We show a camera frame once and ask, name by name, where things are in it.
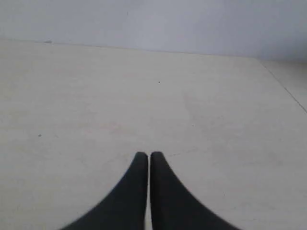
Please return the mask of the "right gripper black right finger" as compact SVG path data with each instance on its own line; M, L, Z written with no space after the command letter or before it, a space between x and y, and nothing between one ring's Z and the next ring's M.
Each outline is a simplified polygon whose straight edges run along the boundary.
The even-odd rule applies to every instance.
M150 155L150 206L154 230L237 229L188 191L162 152Z

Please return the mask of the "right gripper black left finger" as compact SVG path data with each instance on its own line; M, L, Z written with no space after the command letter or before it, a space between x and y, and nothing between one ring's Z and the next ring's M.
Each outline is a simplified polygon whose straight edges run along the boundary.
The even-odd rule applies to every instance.
M143 230L148 189L148 156L137 152L116 186L94 208L64 230Z

